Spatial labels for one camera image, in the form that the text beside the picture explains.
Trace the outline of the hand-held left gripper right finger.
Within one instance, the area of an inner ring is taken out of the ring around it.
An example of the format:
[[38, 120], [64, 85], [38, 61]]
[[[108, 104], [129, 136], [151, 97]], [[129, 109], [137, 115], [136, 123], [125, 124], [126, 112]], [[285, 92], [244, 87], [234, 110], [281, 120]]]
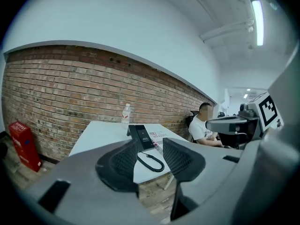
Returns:
[[178, 139], [163, 139], [163, 157], [176, 179], [176, 191], [170, 216], [172, 221], [197, 207], [192, 199], [183, 194], [180, 183], [193, 181], [206, 167], [204, 156], [185, 147], [181, 142]]

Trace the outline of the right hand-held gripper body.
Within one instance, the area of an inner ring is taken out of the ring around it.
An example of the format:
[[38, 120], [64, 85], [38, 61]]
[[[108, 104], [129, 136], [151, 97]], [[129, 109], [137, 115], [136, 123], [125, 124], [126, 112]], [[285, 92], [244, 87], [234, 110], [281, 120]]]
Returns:
[[261, 139], [268, 130], [281, 129], [282, 118], [268, 92], [240, 105], [238, 115], [247, 120], [246, 127], [236, 133], [247, 134], [249, 140]]

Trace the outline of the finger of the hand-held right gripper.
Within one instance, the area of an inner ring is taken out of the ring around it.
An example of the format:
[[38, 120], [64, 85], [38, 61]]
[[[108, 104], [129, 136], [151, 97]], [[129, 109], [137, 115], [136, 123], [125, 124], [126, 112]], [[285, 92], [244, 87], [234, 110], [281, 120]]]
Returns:
[[240, 116], [227, 116], [209, 120], [205, 123], [208, 130], [217, 133], [236, 133], [240, 131], [245, 119]]

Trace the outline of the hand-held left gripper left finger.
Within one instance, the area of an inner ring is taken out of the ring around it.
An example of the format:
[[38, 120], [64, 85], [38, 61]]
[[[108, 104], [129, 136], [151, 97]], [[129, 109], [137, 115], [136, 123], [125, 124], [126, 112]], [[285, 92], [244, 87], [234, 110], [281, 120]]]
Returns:
[[101, 147], [95, 170], [100, 180], [116, 192], [138, 192], [134, 182], [134, 167], [137, 162], [137, 140], [130, 139]]

